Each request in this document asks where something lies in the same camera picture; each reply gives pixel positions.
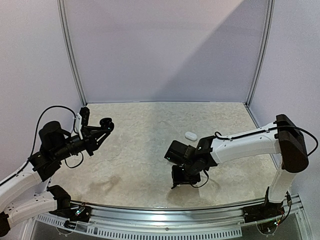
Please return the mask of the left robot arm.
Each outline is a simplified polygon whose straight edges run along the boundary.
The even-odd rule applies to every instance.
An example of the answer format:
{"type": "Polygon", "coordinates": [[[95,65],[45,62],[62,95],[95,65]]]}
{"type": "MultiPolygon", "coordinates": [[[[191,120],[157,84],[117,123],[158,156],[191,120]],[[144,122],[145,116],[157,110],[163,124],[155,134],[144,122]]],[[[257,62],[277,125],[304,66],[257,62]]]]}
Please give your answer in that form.
{"type": "Polygon", "coordinates": [[[86,151],[90,156],[111,134],[115,125],[107,117],[99,126],[82,126],[78,135],[62,129],[58,121],[46,123],[39,131],[40,150],[27,160],[16,173],[0,184],[0,235],[4,237],[17,224],[51,213],[70,221],[88,222],[91,209],[71,203],[71,196],[59,185],[48,187],[40,194],[16,202],[15,199],[30,188],[50,179],[61,162],[86,151]]]}

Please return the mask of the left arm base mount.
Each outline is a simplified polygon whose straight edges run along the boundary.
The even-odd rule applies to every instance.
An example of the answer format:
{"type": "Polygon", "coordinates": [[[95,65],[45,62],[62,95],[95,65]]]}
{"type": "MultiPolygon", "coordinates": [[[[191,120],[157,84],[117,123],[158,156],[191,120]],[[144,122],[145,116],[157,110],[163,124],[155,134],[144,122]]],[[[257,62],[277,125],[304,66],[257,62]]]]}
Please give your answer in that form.
{"type": "Polygon", "coordinates": [[[93,208],[83,204],[73,204],[68,200],[57,203],[57,209],[49,211],[50,214],[69,219],[70,222],[84,222],[88,223],[93,208]]]}

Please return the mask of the round black case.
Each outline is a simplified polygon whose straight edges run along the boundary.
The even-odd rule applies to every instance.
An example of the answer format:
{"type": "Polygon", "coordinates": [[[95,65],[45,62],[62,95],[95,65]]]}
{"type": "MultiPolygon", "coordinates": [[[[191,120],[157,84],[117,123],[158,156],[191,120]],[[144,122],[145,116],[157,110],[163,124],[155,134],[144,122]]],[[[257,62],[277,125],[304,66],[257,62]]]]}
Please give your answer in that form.
{"type": "Polygon", "coordinates": [[[110,117],[102,118],[99,121],[99,124],[102,130],[107,130],[110,133],[114,130],[114,127],[115,127],[113,120],[110,117]]]}

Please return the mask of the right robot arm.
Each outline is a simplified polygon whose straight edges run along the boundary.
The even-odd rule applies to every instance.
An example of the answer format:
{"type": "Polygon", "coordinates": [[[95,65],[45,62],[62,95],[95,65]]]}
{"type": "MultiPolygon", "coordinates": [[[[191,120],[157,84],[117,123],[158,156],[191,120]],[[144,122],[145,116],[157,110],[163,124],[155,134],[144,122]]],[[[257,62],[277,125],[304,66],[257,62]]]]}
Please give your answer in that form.
{"type": "Polygon", "coordinates": [[[199,183],[200,173],[227,161],[264,155],[280,154],[281,165],[266,191],[266,201],[259,206],[262,218],[269,218],[278,210],[295,176],[309,165],[305,138],[285,114],[276,116],[274,122],[255,130],[221,136],[215,133],[203,137],[197,146],[174,140],[164,158],[173,163],[173,186],[199,183]]]}

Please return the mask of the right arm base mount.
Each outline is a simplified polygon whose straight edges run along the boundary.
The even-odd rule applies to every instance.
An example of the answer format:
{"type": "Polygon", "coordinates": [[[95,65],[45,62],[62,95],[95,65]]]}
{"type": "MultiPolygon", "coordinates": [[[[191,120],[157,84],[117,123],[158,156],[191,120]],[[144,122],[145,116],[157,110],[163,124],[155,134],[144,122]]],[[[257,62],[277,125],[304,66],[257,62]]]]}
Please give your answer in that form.
{"type": "Polygon", "coordinates": [[[283,201],[271,202],[268,197],[263,203],[242,208],[245,223],[257,222],[282,216],[285,213],[283,201]]]}

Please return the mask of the white earbud charging case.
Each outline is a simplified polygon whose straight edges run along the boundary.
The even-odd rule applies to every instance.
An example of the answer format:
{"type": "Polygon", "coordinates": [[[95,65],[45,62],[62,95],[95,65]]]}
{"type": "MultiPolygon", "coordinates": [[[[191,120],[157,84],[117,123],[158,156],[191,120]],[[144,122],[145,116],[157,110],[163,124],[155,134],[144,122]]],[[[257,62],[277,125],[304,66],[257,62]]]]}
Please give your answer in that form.
{"type": "Polygon", "coordinates": [[[190,141],[193,141],[195,142],[197,139],[198,139],[198,136],[193,133],[193,132],[190,132],[190,131],[187,131],[185,134],[184,134],[185,138],[190,140],[190,141]]]}

